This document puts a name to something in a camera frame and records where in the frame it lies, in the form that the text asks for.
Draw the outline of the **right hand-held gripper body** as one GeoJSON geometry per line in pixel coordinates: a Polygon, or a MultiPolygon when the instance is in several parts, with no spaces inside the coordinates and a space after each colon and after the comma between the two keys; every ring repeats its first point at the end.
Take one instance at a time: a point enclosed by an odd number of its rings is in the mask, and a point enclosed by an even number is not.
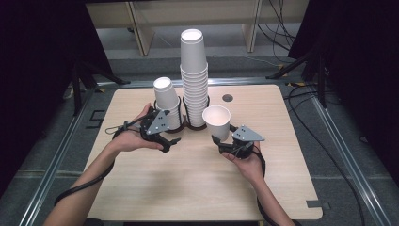
{"type": "Polygon", "coordinates": [[[245,125],[239,127],[230,126],[232,144],[218,141],[220,153],[229,153],[233,156],[246,159],[253,153],[254,142],[264,141],[264,137],[245,125]]]}

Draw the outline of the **grey tape patch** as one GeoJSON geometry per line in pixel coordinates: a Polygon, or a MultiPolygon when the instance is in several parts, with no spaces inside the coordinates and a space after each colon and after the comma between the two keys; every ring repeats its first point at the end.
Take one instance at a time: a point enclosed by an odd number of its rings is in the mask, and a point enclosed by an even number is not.
{"type": "Polygon", "coordinates": [[[320,207],[322,210],[329,210],[330,205],[328,202],[321,202],[319,200],[307,201],[307,206],[309,208],[318,208],[320,207]]]}

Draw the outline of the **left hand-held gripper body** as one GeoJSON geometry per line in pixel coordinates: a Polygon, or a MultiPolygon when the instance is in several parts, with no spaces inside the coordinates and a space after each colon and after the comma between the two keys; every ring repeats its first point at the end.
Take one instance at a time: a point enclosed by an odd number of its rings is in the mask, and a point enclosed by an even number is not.
{"type": "Polygon", "coordinates": [[[140,120],[140,135],[144,140],[156,142],[164,148],[169,148],[171,142],[161,136],[169,129],[167,111],[150,107],[140,120]]]}

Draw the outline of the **black tripod stand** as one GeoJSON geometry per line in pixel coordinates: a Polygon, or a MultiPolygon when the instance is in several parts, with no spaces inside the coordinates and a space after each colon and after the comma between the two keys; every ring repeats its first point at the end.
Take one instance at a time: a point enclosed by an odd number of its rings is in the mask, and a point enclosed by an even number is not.
{"type": "Polygon", "coordinates": [[[75,116],[77,116],[83,108],[81,85],[84,85],[86,89],[95,89],[97,87],[97,81],[93,77],[94,74],[98,74],[118,85],[129,84],[129,81],[122,80],[113,73],[107,72],[87,61],[76,60],[72,66],[71,72],[75,116]]]}
{"type": "Polygon", "coordinates": [[[290,63],[287,67],[284,67],[277,73],[267,76],[266,79],[280,79],[285,74],[292,71],[293,69],[296,69],[302,64],[305,65],[305,68],[303,69],[301,74],[302,79],[309,82],[314,77],[317,78],[316,87],[318,101],[323,108],[326,108],[327,104],[325,95],[325,59],[324,55],[317,48],[312,48],[304,56],[301,56],[299,59],[295,60],[293,63],[290,63]]]}

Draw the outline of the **metal floor rail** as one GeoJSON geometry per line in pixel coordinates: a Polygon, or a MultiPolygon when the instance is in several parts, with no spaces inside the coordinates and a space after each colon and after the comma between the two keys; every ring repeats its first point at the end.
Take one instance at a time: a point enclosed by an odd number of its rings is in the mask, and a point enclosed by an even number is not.
{"type": "MultiPolygon", "coordinates": [[[[241,85],[268,85],[285,84],[282,79],[266,79],[264,77],[233,77],[233,78],[209,78],[209,86],[241,86],[241,85]]],[[[138,89],[151,88],[152,81],[131,81],[129,84],[118,85],[115,82],[100,82],[99,88],[111,89],[138,89]]]]}
{"type": "Polygon", "coordinates": [[[354,184],[363,199],[368,211],[370,212],[377,226],[392,226],[391,220],[387,212],[382,206],[382,202],[378,198],[375,190],[372,188],[362,169],[360,168],[355,157],[351,153],[350,148],[345,142],[342,133],[339,131],[336,123],[331,118],[328,110],[324,108],[316,97],[312,98],[312,102],[321,117],[323,124],[327,128],[343,163],[345,164],[354,184]]]}
{"type": "Polygon", "coordinates": [[[77,110],[77,112],[72,116],[70,123],[67,127],[67,130],[62,137],[60,144],[58,145],[56,152],[50,162],[50,165],[46,169],[46,171],[41,176],[40,184],[35,190],[35,193],[32,199],[29,201],[26,210],[24,211],[24,215],[20,220],[18,226],[32,226],[36,220],[36,217],[47,197],[47,194],[53,184],[54,179],[56,178],[56,173],[61,165],[65,154],[71,145],[72,138],[76,133],[77,127],[79,126],[83,114],[86,110],[86,107],[95,93],[96,89],[86,89],[83,103],[81,104],[81,108],[77,110]]]}

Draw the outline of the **person's right hand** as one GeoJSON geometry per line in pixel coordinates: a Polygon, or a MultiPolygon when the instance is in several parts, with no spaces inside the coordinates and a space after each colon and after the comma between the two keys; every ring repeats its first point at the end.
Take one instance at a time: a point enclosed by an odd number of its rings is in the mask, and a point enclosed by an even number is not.
{"type": "Polygon", "coordinates": [[[262,161],[258,157],[260,153],[260,142],[256,141],[253,153],[246,159],[237,158],[230,153],[223,153],[222,156],[231,161],[252,186],[258,186],[264,183],[262,161]]]}

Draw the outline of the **person's left hand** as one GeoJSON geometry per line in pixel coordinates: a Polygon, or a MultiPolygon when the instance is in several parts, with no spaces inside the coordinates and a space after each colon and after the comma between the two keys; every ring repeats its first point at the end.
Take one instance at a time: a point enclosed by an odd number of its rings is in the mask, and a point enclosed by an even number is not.
{"type": "Polygon", "coordinates": [[[139,130],[134,126],[129,126],[127,130],[121,132],[105,146],[105,149],[108,152],[114,154],[131,152],[141,148],[162,150],[163,146],[156,142],[150,142],[143,139],[139,130]]]}

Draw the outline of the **dark curtain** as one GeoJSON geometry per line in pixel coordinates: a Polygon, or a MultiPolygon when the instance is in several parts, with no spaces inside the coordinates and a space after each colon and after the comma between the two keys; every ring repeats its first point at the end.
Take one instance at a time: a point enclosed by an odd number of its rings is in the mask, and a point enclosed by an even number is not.
{"type": "Polygon", "coordinates": [[[399,0],[310,0],[289,56],[308,53],[329,19],[329,79],[399,184],[399,0]]]}
{"type": "Polygon", "coordinates": [[[112,72],[86,0],[0,0],[0,196],[79,61],[112,72]]]}

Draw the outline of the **black wire cup holder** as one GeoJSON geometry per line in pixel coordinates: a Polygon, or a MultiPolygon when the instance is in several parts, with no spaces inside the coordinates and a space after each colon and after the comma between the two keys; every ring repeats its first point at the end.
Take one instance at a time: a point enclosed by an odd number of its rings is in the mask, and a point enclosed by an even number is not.
{"type": "Polygon", "coordinates": [[[194,131],[200,131],[206,128],[206,123],[201,126],[193,126],[190,123],[189,117],[184,114],[186,110],[184,100],[178,97],[178,103],[169,108],[169,113],[167,114],[168,129],[167,132],[170,134],[178,133],[182,131],[185,127],[188,127],[194,131]]]}

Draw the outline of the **short stack of white cups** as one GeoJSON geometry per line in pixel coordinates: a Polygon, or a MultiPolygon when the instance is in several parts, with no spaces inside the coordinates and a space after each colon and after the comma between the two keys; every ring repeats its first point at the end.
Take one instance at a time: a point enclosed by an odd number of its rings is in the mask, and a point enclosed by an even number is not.
{"type": "Polygon", "coordinates": [[[155,106],[167,110],[167,120],[170,130],[176,130],[182,125],[180,112],[181,99],[177,95],[172,81],[168,77],[159,77],[153,82],[155,106]]]}

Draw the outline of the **tall stack of white cups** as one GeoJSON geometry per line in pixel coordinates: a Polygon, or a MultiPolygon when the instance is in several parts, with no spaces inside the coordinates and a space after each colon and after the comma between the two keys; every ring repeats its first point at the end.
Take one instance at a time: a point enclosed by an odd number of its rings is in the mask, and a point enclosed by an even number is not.
{"type": "Polygon", "coordinates": [[[208,106],[208,62],[202,32],[186,29],[181,34],[181,76],[188,123],[199,128],[205,124],[203,110],[208,106]]]}

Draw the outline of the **single white paper cup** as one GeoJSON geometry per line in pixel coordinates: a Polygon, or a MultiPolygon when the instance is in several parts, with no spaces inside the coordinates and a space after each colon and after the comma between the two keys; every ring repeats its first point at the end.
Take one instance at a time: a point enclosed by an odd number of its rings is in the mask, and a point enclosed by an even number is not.
{"type": "Polygon", "coordinates": [[[210,105],[202,112],[210,134],[225,141],[230,133],[231,112],[222,105],[210,105]]]}

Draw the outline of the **beige wooden shelf unit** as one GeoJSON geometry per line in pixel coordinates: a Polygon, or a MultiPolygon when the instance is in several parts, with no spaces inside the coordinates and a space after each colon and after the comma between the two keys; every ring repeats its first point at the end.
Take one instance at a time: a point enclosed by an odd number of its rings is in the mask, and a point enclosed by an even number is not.
{"type": "Polygon", "coordinates": [[[131,28],[142,56],[149,53],[159,26],[239,24],[248,52],[254,51],[258,24],[300,23],[310,0],[120,0],[87,3],[97,29],[131,28]]]}

